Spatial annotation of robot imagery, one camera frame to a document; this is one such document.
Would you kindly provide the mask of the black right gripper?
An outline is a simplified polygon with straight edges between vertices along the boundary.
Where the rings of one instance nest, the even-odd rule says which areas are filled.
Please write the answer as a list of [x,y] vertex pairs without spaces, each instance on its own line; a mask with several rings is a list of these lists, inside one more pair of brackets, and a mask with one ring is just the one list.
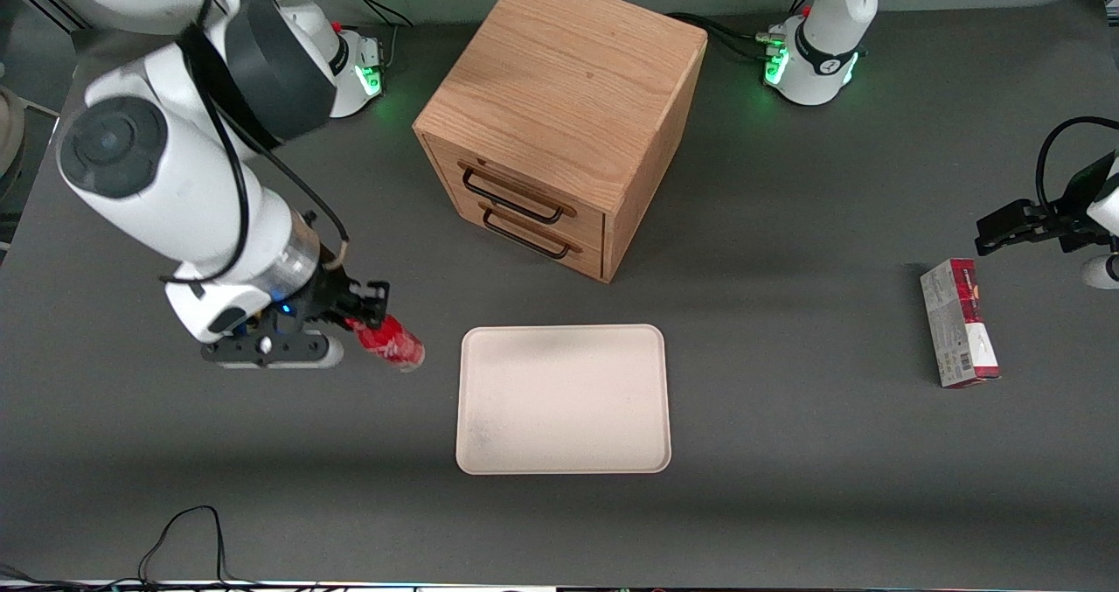
[[262,328],[280,336],[303,333],[307,325],[319,322],[349,331],[377,330],[386,317],[389,289],[385,281],[352,281],[344,267],[317,267],[307,285],[264,309]]

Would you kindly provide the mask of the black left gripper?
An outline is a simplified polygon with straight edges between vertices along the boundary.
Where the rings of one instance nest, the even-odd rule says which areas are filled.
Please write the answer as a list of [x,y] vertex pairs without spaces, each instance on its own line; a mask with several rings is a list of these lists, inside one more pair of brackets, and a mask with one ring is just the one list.
[[[1116,252],[1118,228],[1118,162],[1108,153],[1084,167],[1068,182],[1054,203],[1057,239],[1063,253],[1088,246],[1106,246]],[[1035,244],[1050,238],[1053,214],[1044,203],[1015,200],[976,222],[975,250],[986,257],[1004,247]]]

